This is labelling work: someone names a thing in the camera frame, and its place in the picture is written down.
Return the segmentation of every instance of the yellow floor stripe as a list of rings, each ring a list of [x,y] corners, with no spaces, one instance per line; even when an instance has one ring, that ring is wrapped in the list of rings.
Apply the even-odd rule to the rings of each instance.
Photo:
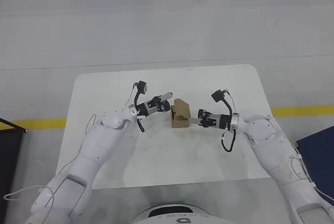
[[[66,118],[51,118],[38,120],[15,120],[12,123],[19,125],[25,129],[56,129],[65,128]],[[0,123],[0,130],[7,129],[10,126]]]
[[[334,115],[334,105],[289,106],[284,108],[271,108],[271,110],[273,116]]]
[[[334,115],[334,105],[319,106],[289,106],[283,108],[271,108],[273,116],[315,116],[315,115]],[[33,129],[57,129],[65,128],[66,118],[51,118],[38,120],[16,120],[13,121],[28,130]],[[7,129],[9,126],[0,123],[0,130]]]

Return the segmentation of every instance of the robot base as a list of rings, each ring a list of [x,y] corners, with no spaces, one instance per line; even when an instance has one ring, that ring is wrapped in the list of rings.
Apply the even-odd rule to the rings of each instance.
[[[132,220],[135,224],[232,224],[211,216],[206,211],[188,204],[165,204],[152,207]]]

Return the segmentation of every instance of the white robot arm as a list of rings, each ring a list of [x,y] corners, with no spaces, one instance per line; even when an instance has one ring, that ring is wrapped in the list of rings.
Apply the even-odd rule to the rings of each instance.
[[[141,128],[139,116],[146,117],[157,111],[170,110],[167,99],[172,97],[171,92],[136,105],[139,94],[145,94],[147,88],[146,83],[142,81],[135,85],[138,89],[135,104],[121,112],[104,114],[92,126],[83,139],[75,160],[49,182],[49,188],[40,193],[31,207],[32,215],[26,224],[74,222],[91,198],[92,182],[96,174],[117,149],[129,124],[138,122]]]
[[[212,97],[216,102],[228,104],[224,93],[229,94],[227,90],[218,90]],[[283,194],[292,223],[334,223],[334,206],[318,194],[319,190],[310,179],[301,155],[286,138],[275,118],[256,115],[244,119],[237,113],[224,115],[199,110],[198,118],[192,118],[191,123],[230,131],[234,133],[234,139],[236,134],[243,134],[259,163]]]

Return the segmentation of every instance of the cardboard box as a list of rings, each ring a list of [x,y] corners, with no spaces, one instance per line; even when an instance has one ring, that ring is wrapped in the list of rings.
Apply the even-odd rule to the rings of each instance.
[[[172,128],[188,128],[190,117],[189,105],[181,99],[175,99],[171,106]]]

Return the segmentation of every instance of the white tabletop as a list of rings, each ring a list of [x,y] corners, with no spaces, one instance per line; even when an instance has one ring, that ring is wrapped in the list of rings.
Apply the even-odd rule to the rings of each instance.
[[[227,114],[226,106],[211,97],[225,88],[244,116],[271,114],[257,71],[249,65],[83,74],[75,80],[57,173],[77,155],[90,117],[121,110],[139,80],[147,82],[148,90],[138,102],[171,91],[169,101],[186,101],[194,117],[198,109]],[[197,125],[172,129],[169,113],[153,114],[142,125],[144,133],[131,126],[121,148],[99,171],[94,189],[269,177],[243,135],[237,136],[232,152],[225,152],[222,130]],[[226,145],[231,138],[226,135]]]

